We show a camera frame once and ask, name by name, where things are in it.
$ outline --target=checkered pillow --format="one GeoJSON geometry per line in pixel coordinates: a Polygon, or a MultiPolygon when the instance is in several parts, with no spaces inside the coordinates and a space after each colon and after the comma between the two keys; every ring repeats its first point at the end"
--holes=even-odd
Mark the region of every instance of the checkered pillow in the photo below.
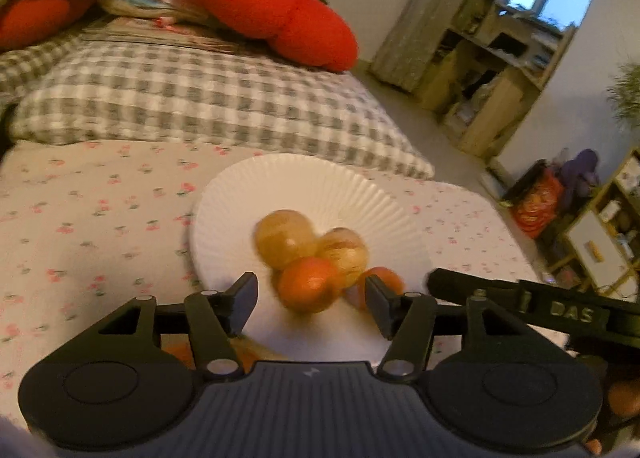
{"type": "Polygon", "coordinates": [[[74,28],[23,50],[0,54],[0,110],[24,97],[34,81],[77,50],[79,33],[74,28]]]}
{"type": "Polygon", "coordinates": [[[349,73],[156,44],[84,43],[20,102],[11,133],[52,144],[231,140],[433,176],[431,165],[349,73]]]}

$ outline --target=bed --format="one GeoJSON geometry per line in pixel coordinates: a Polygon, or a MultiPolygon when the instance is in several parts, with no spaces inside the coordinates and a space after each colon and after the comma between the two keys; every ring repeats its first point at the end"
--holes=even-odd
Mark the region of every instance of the bed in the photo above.
{"type": "MultiPolygon", "coordinates": [[[[17,139],[0,167],[0,412],[16,424],[35,362],[131,297],[174,303],[198,290],[194,202],[249,157],[350,165],[414,215],[435,267],[536,280],[493,206],[430,181],[428,161],[348,73],[73,31],[0,66],[17,139]]],[[[430,366],[460,340],[435,348],[430,366]]]]}

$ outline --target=metal screw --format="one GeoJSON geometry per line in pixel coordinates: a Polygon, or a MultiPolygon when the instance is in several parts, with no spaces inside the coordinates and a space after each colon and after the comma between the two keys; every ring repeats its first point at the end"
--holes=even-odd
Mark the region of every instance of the metal screw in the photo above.
{"type": "Polygon", "coordinates": [[[207,364],[207,371],[214,375],[231,375],[238,370],[238,363],[231,359],[216,359],[207,364]]]}
{"type": "Polygon", "coordinates": [[[394,375],[395,377],[405,377],[406,375],[412,374],[414,372],[415,366],[409,361],[394,359],[392,361],[385,362],[384,366],[382,366],[382,369],[389,375],[394,375]]]}

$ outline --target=potted plant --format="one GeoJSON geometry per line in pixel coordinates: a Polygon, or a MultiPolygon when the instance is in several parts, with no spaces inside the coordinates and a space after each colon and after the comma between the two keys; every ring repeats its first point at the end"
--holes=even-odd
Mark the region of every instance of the potted plant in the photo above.
{"type": "Polygon", "coordinates": [[[615,107],[615,117],[626,126],[640,127],[640,64],[627,62],[607,88],[608,100],[615,107]]]}

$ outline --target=ribbed gray panel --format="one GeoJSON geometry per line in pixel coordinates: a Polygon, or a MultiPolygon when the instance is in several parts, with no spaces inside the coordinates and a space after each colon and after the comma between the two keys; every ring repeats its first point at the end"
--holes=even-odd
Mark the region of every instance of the ribbed gray panel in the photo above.
{"type": "MultiPolygon", "coordinates": [[[[258,362],[238,382],[207,386],[193,411],[151,442],[109,453],[60,451],[60,456],[489,458],[496,454],[446,431],[412,388],[374,378],[365,364],[258,362]]],[[[590,455],[575,446],[546,456],[590,455]]]]}

